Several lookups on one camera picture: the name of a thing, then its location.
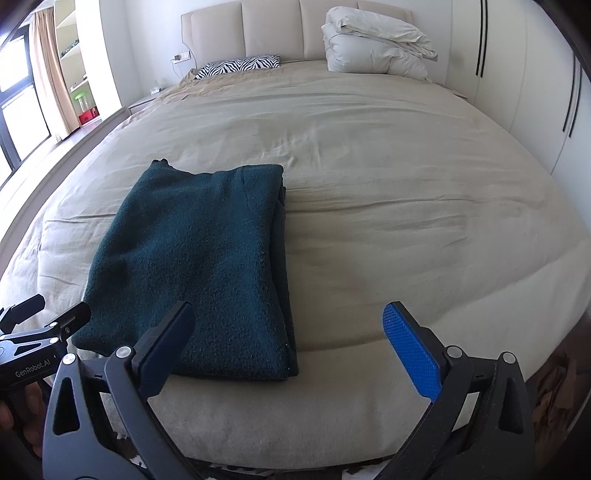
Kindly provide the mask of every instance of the beige bedsheet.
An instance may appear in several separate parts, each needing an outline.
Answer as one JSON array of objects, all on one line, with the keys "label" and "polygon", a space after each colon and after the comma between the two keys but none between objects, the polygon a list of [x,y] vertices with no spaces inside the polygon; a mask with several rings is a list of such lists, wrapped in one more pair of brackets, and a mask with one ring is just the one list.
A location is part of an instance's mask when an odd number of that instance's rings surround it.
[{"label": "beige bedsheet", "polygon": [[589,304],[589,233],[516,140],[434,84],[322,62],[190,83],[128,119],[39,212],[0,304],[45,295],[30,327],[79,301],[99,241],[155,158],[194,173],[285,168],[301,374],[171,377],[151,404],[191,457],[311,468],[394,453],[427,402],[382,332],[390,301],[468,354],[514,352],[526,377]]}]

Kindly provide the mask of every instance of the headboard panel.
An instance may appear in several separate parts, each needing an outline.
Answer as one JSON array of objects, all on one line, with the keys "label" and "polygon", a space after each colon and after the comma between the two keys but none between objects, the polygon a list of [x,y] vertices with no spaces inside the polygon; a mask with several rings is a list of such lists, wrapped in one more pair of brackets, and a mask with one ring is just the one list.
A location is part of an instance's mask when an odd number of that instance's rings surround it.
[{"label": "headboard panel", "polygon": [[325,58],[320,27],[338,5],[413,23],[410,10],[368,0],[243,0],[182,15],[183,43],[198,66],[260,54],[320,60]]}]

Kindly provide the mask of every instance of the wardrobe door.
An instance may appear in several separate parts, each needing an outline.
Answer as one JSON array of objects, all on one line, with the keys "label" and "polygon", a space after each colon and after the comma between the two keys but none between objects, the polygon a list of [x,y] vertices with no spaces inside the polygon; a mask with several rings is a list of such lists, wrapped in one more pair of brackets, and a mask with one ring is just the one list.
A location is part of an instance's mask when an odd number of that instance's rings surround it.
[{"label": "wardrobe door", "polygon": [[591,82],[585,73],[580,78],[581,95],[552,176],[591,230]]},{"label": "wardrobe door", "polygon": [[474,106],[509,131],[517,111],[527,49],[525,2],[483,0],[485,35]]},{"label": "wardrobe door", "polygon": [[510,133],[552,173],[574,115],[576,61],[542,7],[528,2],[526,10],[525,75]]},{"label": "wardrobe door", "polygon": [[452,47],[447,86],[474,104],[484,36],[484,0],[453,0]]}]

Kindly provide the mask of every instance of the beige curtain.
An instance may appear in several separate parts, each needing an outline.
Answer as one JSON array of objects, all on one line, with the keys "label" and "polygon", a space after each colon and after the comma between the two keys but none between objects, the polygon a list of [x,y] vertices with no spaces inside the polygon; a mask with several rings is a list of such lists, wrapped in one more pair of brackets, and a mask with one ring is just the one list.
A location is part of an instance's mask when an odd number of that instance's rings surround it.
[{"label": "beige curtain", "polygon": [[33,14],[29,26],[33,79],[51,134],[63,140],[80,126],[61,73],[53,7]]}]

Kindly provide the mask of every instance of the red box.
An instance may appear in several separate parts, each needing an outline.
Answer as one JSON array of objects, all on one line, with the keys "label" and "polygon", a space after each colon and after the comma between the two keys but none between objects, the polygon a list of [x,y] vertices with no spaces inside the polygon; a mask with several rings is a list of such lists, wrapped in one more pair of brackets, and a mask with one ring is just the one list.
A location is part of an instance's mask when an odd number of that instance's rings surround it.
[{"label": "red box", "polygon": [[82,112],[82,115],[80,115],[78,118],[80,119],[80,124],[84,125],[85,123],[90,122],[93,118],[96,118],[99,116],[99,110],[97,107],[93,107],[89,110],[87,110],[86,112]]}]

